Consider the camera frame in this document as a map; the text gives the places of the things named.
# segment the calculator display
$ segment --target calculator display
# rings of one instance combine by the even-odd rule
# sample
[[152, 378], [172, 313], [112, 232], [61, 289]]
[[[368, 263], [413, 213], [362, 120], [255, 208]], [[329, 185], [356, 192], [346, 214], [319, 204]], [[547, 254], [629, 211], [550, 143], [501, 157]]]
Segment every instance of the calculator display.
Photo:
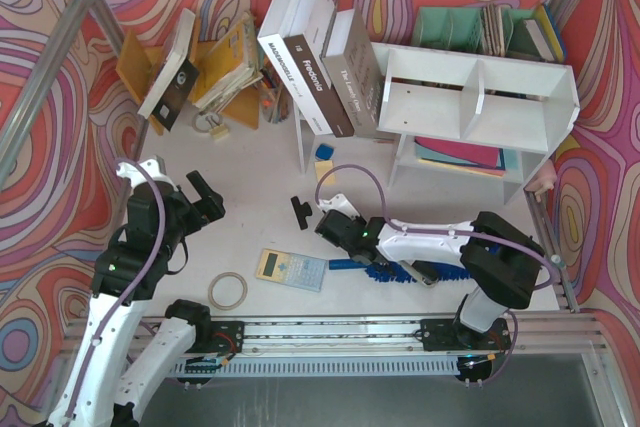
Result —
[[264, 270], [262, 271], [262, 275], [265, 277], [273, 276], [273, 269], [276, 266], [276, 262], [278, 260], [278, 254], [269, 254], [267, 257], [267, 263], [264, 266]]

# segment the yellow sticky note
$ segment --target yellow sticky note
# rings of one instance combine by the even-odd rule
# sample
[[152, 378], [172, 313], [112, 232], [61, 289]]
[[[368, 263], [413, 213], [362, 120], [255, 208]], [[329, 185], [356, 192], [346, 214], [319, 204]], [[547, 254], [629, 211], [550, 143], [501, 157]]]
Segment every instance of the yellow sticky note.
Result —
[[[320, 179], [324, 174], [333, 169], [333, 161], [332, 160], [319, 160], [316, 162], [316, 179], [320, 182]], [[324, 185], [333, 185], [336, 183], [335, 174], [331, 174], [324, 181]]]

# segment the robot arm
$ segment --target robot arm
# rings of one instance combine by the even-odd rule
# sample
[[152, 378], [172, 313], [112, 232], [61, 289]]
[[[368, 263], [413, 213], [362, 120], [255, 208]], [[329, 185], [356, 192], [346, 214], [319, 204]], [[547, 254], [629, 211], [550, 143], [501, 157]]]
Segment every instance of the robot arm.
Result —
[[429, 262], [466, 268], [478, 287], [462, 300], [454, 322], [464, 345], [469, 345], [470, 337], [486, 334], [507, 309], [529, 306], [540, 270], [535, 259], [501, 244], [454, 235], [461, 231], [490, 234], [543, 254], [538, 244], [493, 212], [481, 212], [476, 220], [459, 224], [392, 221], [392, 227], [381, 217], [365, 221], [342, 194], [321, 200], [319, 207], [325, 215], [316, 233], [346, 250], [352, 260], [366, 265], [397, 262], [426, 286], [437, 280], [431, 276]]
[[[156, 183], [163, 200], [165, 229], [161, 248], [146, 275], [113, 311], [96, 339], [99, 324], [141, 271], [158, 234], [158, 205], [149, 184], [137, 169], [120, 164], [118, 175], [129, 178], [133, 188], [127, 202], [128, 223], [113, 234], [108, 248], [96, 260], [82, 343], [63, 395], [42, 426], [137, 426], [176, 359], [210, 335], [209, 308], [178, 300], [167, 309], [168, 320], [162, 323], [154, 341], [122, 375], [136, 328], [157, 283], [169, 273], [168, 263], [177, 246], [184, 244], [185, 237], [225, 214], [222, 197], [197, 171], [187, 174], [201, 196], [201, 200], [192, 204], [166, 176], [161, 159], [147, 160], [142, 168]], [[123, 232], [126, 238], [120, 240]], [[90, 350], [93, 355], [87, 356]]]

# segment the blue brush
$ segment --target blue brush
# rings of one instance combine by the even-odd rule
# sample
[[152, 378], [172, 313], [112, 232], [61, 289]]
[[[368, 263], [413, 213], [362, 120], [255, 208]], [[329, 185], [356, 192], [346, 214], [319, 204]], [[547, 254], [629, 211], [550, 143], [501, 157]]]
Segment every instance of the blue brush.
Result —
[[[438, 280], [464, 280], [470, 279], [471, 274], [466, 269], [451, 264], [442, 264], [440, 262], [431, 262], [433, 268], [438, 272]], [[376, 282], [400, 282], [413, 283], [416, 280], [411, 277], [406, 270], [396, 262], [390, 262], [388, 265], [372, 264], [369, 266], [362, 265], [351, 259], [330, 260], [329, 270], [351, 270], [365, 269], [369, 277]]]

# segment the calculator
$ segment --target calculator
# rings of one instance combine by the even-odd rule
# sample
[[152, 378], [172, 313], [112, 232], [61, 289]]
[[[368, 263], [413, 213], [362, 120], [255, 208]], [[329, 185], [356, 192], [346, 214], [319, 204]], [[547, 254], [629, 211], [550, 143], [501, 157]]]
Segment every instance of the calculator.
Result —
[[263, 250], [256, 277], [299, 289], [320, 292], [327, 261], [305, 255]]

